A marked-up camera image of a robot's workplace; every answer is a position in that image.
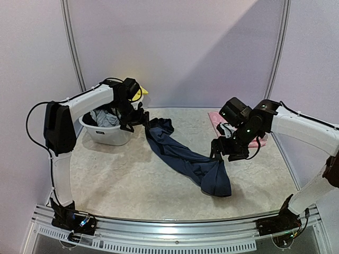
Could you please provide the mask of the pink patterned shorts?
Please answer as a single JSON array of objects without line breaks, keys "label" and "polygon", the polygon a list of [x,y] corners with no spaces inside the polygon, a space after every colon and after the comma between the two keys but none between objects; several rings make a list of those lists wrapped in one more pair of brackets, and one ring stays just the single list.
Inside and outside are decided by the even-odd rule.
[{"label": "pink patterned shorts", "polygon": [[[217,131],[216,127],[219,123],[229,123],[234,129],[235,131],[243,124],[242,122],[237,123],[237,124],[231,124],[230,122],[228,122],[227,120],[225,120],[222,115],[220,115],[218,112],[208,112],[208,117],[210,119],[210,122],[212,124],[212,127],[217,135],[217,137],[221,137],[221,135],[219,134],[219,132]],[[267,141],[268,141],[268,135],[265,134],[264,137],[259,138],[259,144],[263,147],[267,145]],[[251,141],[248,145],[249,148],[258,148],[259,145],[256,141],[256,138],[254,138],[253,141]]]}]

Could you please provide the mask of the blue garment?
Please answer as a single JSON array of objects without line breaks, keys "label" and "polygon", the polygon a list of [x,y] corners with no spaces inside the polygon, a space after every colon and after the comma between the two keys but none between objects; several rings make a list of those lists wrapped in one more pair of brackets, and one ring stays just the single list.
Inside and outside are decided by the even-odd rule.
[{"label": "blue garment", "polygon": [[231,183],[223,160],[198,154],[171,137],[171,119],[154,118],[145,128],[152,151],[176,172],[191,179],[201,191],[215,197],[230,197]]}]

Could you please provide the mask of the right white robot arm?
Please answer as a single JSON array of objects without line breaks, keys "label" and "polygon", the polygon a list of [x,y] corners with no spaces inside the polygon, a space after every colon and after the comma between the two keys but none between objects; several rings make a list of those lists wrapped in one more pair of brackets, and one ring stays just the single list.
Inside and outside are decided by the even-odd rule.
[{"label": "right white robot arm", "polygon": [[211,158],[220,160],[227,156],[229,161],[249,159],[249,143],[266,133],[294,138],[328,154],[320,172],[286,200],[281,214],[274,218],[277,230],[286,230],[294,223],[295,216],[338,187],[337,126],[298,113],[282,101],[269,99],[251,108],[233,97],[221,108],[219,115],[236,130],[229,137],[220,136],[212,140]]}]

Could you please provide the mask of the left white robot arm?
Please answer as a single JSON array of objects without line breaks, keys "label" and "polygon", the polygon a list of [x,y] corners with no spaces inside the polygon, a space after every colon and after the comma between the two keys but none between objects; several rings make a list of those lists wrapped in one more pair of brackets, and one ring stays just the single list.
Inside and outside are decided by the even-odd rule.
[{"label": "left white robot arm", "polygon": [[126,144],[134,127],[149,123],[149,113],[142,107],[142,99],[134,97],[142,94],[142,88],[133,78],[119,80],[107,78],[78,95],[63,101],[47,101],[43,137],[44,144],[40,147],[47,150],[51,170],[51,206],[58,214],[58,221],[68,230],[75,229],[79,224],[74,210],[74,200],[70,186],[70,158],[76,145],[77,135],[74,124],[82,121],[84,116],[95,110],[106,110],[117,124],[101,127],[84,124],[97,143],[112,146]]}]

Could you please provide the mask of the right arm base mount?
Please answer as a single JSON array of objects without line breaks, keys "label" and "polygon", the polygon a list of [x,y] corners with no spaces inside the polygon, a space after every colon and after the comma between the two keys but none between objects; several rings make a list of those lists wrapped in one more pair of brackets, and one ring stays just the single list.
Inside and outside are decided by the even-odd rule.
[{"label": "right arm base mount", "polygon": [[301,222],[300,216],[295,215],[288,209],[289,201],[291,200],[292,196],[293,195],[291,194],[284,201],[283,205],[281,206],[278,212],[278,215],[255,220],[256,228],[260,236],[268,235],[268,234],[275,234],[275,233],[279,233],[282,231],[288,231],[296,227],[298,227],[298,231],[296,233],[293,233],[290,236],[290,238],[294,239],[303,233],[303,231],[307,227],[309,216],[310,216],[309,208],[305,209],[306,223],[304,227],[302,228],[302,222]]}]

